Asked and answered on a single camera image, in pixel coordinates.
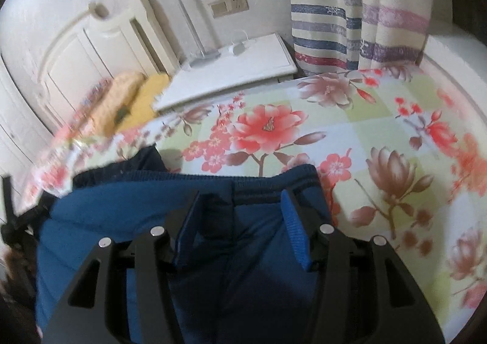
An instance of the nightstand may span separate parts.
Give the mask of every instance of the nightstand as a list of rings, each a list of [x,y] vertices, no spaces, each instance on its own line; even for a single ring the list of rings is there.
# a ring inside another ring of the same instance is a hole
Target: nightstand
[[[277,34],[250,39],[244,44],[245,51],[238,56],[223,47],[220,58],[212,63],[200,68],[183,66],[170,85],[155,98],[154,111],[163,112],[252,85],[290,80],[298,71]]]

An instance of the curtain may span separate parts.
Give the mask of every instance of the curtain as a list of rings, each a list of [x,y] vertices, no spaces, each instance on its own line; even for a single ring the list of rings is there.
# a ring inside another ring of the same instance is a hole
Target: curtain
[[[296,61],[308,75],[413,63],[433,0],[291,0]]]

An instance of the floral bed sheet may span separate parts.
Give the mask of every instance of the floral bed sheet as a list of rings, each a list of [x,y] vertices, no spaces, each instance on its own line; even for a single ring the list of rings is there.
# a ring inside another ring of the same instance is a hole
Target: floral bed sheet
[[[173,172],[272,176],[311,163],[333,222],[386,236],[451,341],[487,291],[485,124],[453,83],[414,66],[324,74],[188,106],[142,128],[46,151],[23,195],[155,143]]]

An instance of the electrical outlet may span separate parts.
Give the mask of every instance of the electrical outlet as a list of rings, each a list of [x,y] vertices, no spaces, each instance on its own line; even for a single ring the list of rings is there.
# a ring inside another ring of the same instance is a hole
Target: electrical outlet
[[[219,0],[210,4],[213,18],[227,16],[248,10],[247,0]]]

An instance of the silver screw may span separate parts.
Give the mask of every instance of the silver screw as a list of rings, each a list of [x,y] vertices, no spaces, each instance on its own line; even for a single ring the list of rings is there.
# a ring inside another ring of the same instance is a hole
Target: silver screw
[[[384,245],[387,244],[387,240],[381,235],[376,235],[373,238],[373,243],[378,245],[379,247],[383,247]]]
[[[320,226],[320,232],[323,234],[332,234],[335,231],[334,227],[332,225],[321,225]]]
[[[108,247],[109,245],[111,244],[111,239],[109,239],[108,237],[103,237],[100,241],[98,241],[98,245],[101,247],[101,248],[106,248]]]
[[[156,226],[156,227],[153,227],[152,229],[150,229],[150,234],[152,234],[154,237],[158,237],[160,235],[163,235],[164,234],[164,227],[162,226]]]

